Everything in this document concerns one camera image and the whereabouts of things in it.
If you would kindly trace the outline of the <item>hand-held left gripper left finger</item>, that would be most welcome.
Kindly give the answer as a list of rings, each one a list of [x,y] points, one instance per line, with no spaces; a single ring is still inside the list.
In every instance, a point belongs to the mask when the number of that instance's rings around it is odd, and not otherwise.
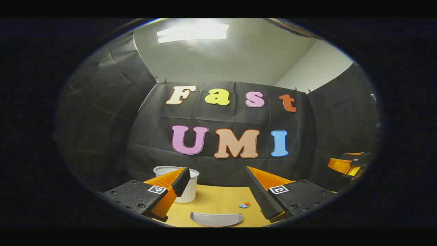
[[[168,211],[182,196],[190,178],[189,168],[177,168],[146,181],[130,180],[103,195],[128,210],[166,222]]]

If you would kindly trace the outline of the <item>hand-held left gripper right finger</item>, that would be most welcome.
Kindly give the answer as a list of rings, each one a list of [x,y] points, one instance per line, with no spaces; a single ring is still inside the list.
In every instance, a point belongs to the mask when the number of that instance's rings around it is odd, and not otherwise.
[[[248,187],[270,222],[306,213],[336,194],[306,179],[291,181],[250,166],[245,170]]]

